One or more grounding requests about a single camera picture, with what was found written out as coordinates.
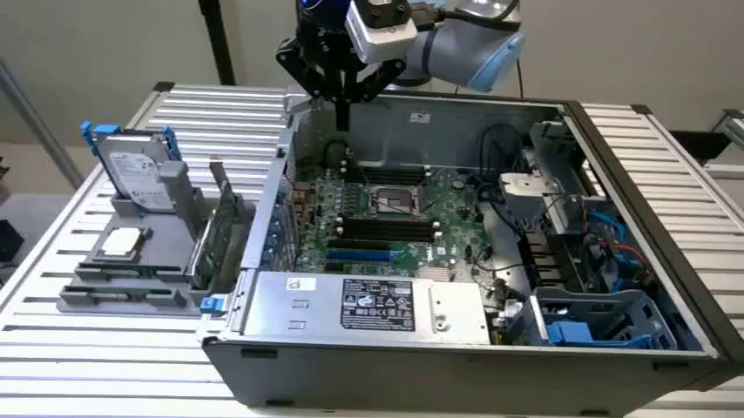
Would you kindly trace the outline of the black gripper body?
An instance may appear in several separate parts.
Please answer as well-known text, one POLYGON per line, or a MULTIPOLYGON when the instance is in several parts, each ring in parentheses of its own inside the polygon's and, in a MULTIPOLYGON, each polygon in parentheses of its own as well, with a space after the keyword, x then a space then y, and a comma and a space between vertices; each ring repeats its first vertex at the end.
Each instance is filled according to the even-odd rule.
POLYGON ((358 69, 360 62, 352 45, 352 40, 344 27, 346 13, 350 1, 296 1, 296 30, 295 37, 316 37, 330 44, 331 57, 336 68, 342 71, 342 85, 344 72, 358 69))

